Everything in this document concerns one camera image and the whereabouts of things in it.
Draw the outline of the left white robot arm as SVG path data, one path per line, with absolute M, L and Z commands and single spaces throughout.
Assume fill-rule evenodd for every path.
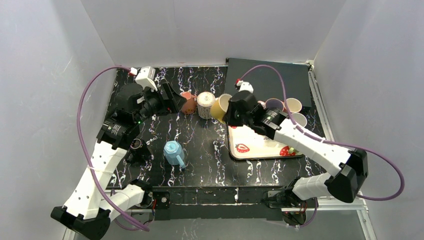
M 101 191 L 108 186 L 120 162 L 133 166 L 148 163 L 153 152 L 141 136 L 141 123 L 153 116 L 178 113 L 186 99 L 170 83 L 157 89 L 152 82 L 124 85 L 116 95 L 116 106 L 101 125 L 90 163 L 77 187 L 51 217 L 90 240 L 101 239 L 121 211 L 146 204 L 152 186 L 143 180 L 131 181 L 109 200 Z

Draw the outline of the light green mug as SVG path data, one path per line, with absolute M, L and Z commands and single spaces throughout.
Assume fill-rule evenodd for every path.
M 289 155 L 289 156 L 295 156 L 295 155 L 297 155 L 299 152 L 296 150 L 296 149 L 294 149 L 293 147 L 290 147 L 289 149 L 288 149 L 288 151 L 287 151 L 287 154 Z

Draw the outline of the teal blue mug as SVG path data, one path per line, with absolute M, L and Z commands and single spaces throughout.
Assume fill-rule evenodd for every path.
M 305 127 L 308 124 L 307 118 L 299 112 L 293 112 L 292 119 L 302 127 Z

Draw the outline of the beige pink mug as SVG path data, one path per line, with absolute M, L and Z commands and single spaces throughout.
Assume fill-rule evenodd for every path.
M 277 98 L 269 98 L 266 101 L 258 100 L 259 104 L 261 104 L 264 108 L 267 109 L 278 109 L 283 111 L 285 109 L 284 103 Z

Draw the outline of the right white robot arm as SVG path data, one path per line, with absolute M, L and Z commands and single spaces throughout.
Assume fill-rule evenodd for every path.
M 293 180 L 281 193 L 296 202 L 333 196 L 352 203 L 368 176 L 367 153 L 346 148 L 293 123 L 288 113 L 264 108 L 255 96 L 242 90 L 228 100 L 223 121 L 231 127 L 249 127 L 255 133 L 283 143 L 318 163 L 326 173 Z

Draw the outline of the yellow mug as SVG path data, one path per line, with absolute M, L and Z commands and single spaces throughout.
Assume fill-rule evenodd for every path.
M 210 109 L 210 115 L 213 119 L 218 120 L 220 123 L 225 124 L 223 120 L 229 107 L 229 100 L 232 95 L 224 93 L 218 97 Z

